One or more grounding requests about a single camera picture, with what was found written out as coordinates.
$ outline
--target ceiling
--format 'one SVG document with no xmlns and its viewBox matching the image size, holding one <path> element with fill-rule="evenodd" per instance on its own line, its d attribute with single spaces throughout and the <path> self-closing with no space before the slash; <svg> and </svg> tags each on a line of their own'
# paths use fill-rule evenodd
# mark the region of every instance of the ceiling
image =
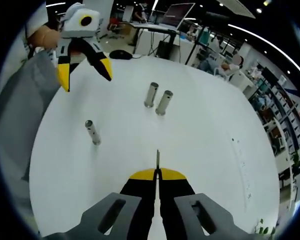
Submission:
<svg viewBox="0 0 300 240">
<path fill-rule="evenodd" d="M 220 0 L 221 2 L 231 2 L 234 0 Z M 295 28 L 300 29 L 300 0 L 272 0 L 268 6 L 264 6 L 265 0 L 240 0 L 240 2 L 255 16 L 255 19 L 234 14 L 225 6 L 220 6 L 217 0 L 159 0 L 156 10 L 167 11 L 169 6 L 178 3 L 196 3 L 195 7 L 188 14 L 188 18 L 201 19 L 205 12 L 217 13 L 230 18 L 229 23 L 245 30 L 248 30 L 273 43 L 289 57 L 291 57 L 300 67 L 300 36 L 296 35 Z M 47 0 L 49 3 L 58 3 L 61 0 Z M 65 0 L 66 5 L 48 7 L 48 11 L 58 13 L 65 12 L 66 9 L 77 0 Z M 143 0 L 114 0 L 120 5 L 133 5 Z M 155 0 L 145 0 L 152 8 Z M 218 27 L 218 32 L 223 33 L 239 42 L 247 42 L 259 52 L 267 52 L 266 56 L 276 64 L 283 72 L 290 72 L 288 77 L 297 87 L 300 93 L 300 71 L 281 53 L 269 44 L 252 36 L 242 30 L 238 30 L 227 25 Z"/>
</svg>

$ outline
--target cable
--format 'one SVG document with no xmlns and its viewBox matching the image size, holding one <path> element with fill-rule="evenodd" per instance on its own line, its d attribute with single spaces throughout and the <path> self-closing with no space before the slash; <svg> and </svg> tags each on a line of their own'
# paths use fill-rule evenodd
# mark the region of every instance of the cable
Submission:
<svg viewBox="0 0 300 240">
<path fill-rule="evenodd" d="M 150 44 L 150 49 L 149 49 L 149 52 L 148 52 L 148 56 L 150 56 L 151 50 L 152 50 L 152 53 L 154 52 L 155 33 L 152 31 L 150 36 L 151 36 L 151 44 Z"/>
<path fill-rule="evenodd" d="M 181 64 L 181 35 L 179 34 L 179 63 Z"/>
<path fill-rule="evenodd" d="M 144 32 L 144 29 L 141 29 L 140 35 L 138 36 L 138 40 L 137 40 L 135 48 L 134 48 L 134 52 L 138 48 L 138 45 L 139 45 L 139 42 L 140 42 L 140 37 L 141 37 L 141 35 L 142 35 L 143 32 Z"/>
<path fill-rule="evenodd" d="M 169 36 L 170 36 L 170 35 L 166 36 L 162 41 L 164 42 Z M 153 54 L 158 48 L 159 48 L 159 46 L 157 46 L 157 47 L 150 53 L 150 55 Z"/>
<path fill-rule="evenodd" d="M 145 55 L 141 55 L 140 57 L 132 57 L 133 59 L 140 59 L 142 57 L 144 57 Z"/>
<path fill-rule="evenodd" d="M 152 49 L 152 47 L 153 47 L 153 46 L 152 46 L 152 42 L 153 42 L 153 37 L 154 37 L 154 36 L 153 36 L 152 33 L 153 33 L 153 32 L 150 33 L 150 49 L 149 49 L 149 52 L 148 52 L 148 56 L 150 55 L 151 49 Z"/>
</svg>

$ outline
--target white table surface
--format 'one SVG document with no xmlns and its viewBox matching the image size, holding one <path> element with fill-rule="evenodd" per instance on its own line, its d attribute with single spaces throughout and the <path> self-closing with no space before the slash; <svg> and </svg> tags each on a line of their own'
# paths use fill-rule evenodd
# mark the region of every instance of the white table surface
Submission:
<svg viewBox="0 0 300 240">
<path fill-rule="evenodd" d="M 262 123 L 245 96 L 208 73 L 176 62 L 142 57 L 112 60 L 113 80 L 87 60 L 71 74 L 71 92 L 60 89 L 48 107 L 33 146 L 30 197 L 42 236 L 79 224 L 82 213 L 130 175 L 160 166 L 183 173 L 196 193 L 227 209 L 251 232 L 257 221 L 275 226 L 279 181 Z M 154 107 L 144 100 L 159 89 Z M 173 98 L 165 116 L 155 107 L 165 90 Z M 102 143 L 85 128 L 92 120 Z M 149 239 L 165 239 L 156 201 Z"/>
</svg>

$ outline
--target ceiling light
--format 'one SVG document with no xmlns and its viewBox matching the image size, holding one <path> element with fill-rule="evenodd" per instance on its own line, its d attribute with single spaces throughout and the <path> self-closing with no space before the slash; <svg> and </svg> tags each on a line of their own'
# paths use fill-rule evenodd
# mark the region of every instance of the ceiling light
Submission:
<svg viewBox="0 0 300 240">
<path fill-rule="evenodd" d="M 65 2 L 58 2 L 58 3 L 53 3 L 53 4 L 45 5 L 45 7 L 48 8 L 48 7 L 53 7 L 53 6 L 63 5 L 63 4 L 66 4 L 66 3 Z"/>
<path fill-rule="evenodd" d="M 265 0 L 263 2 L 263 5 L 268 6 L 271 2 L 272 2 L 272 0 Z"/>
<path fill-rule="evenodd" d="M 244 31 L 246 32 L 247 34 L 250 34 L 262 41 L 264 41 L 265 43 L 269 44 L 271 47 L 273 47 L 274 49 L 276 49 L 279 53 L 281 53 L 283 56 L 285 56 L 295 67 L 296 69 L 298 69 L 298 71 L 300 72 L 300 66 L 291 58 L 289 57 L 284 51 L 282 51 L 280 48 L 278 48 L 276 45 L 274 45 L 272 42 L 269 42 L 268 40 L 264 39 L 263 37 L 253 33 L 253 32 L 250 32 L 248 30 L 245 30 L 241 27 L 238 27 L 238 26 L 235 26 L 235 25 L 232 25 L 232 24 L 228 24 L 229 27 L 232 27 L 232 28 L 235 28 L 235 29 L 239 29 L 241 31 Z"/>
</svg>

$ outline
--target person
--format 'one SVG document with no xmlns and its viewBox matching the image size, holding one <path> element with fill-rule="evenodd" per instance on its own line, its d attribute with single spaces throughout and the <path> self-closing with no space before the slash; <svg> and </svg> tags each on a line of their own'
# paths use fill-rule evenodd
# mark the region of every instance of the person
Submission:
<svg viewBox="0 0 300 240">
<path fill-rule="evenodd" d="M 139 3 L 138 6 L 135 6 L 132 13 L 132 21 L 146 23 L 147 16 L 145 10 L 147 6 L 148 4 L 145 1 L 143 1 L 143 3 Z"/>
<path fill-rule="evenodd" d="M 43 47 L 55 49 L 60 39 L 60 33 L 47 26 L 48 13 L 46 3 L 31 16 L 20 31 L 6 56 L 0 74 L 0 94 L 9 78 L 15 74 L 30 57 L 32 48 Z"/>
<path fill-rule="evenodd" d="M 252 68 L 251 77 L 253 78 L 253 83 L 256 83 L 259 78 L 262 76 L 262 66 L 258 65 L 257 67 Z"/>
<path fill-rule="evenodd" d="M 133 22 L 138 22 L 143 24 L 147 22 L 147 16 L 145 13 L 147 6 L 148 4 L 145 1 L 143 1 L 143 3 L 139 3 L 138 6 L 134 7 L 132 13 Z M 135 28 L 131 30 L 131 35 L 133 35 L 133 39 L 132 42 L 129 43 L 130 46 L 135 47 L 137 45 L 139 31 L 140 31 L 139 29 L 135 29 Z"/>
<path fill-rule="evenodd" d="M 221 68 L 222 72 L 220 72 L 221 75 L 229 76 L 239 69 L 242 68 L 242 65 L 244 63 L 244 58 L 240 55 L 235 55 L 232 58 L 232 63 L 222 63 L 219 65 L 216 61 L 211 59 L 210 57 L 200 63 L 198 66 L 198 69 L 204 71 L 204 72 L 211 72 L 214 73 L 216 68 Z"/>
<path fill-rule="evenodd" d="M 271 103 L 271 97 L 265 93 L 261 93 L 256 94 L 256 96 L 253 98 L 252 106 L 256 111 L 264 111 L 271 106 Z"/>
</svg>

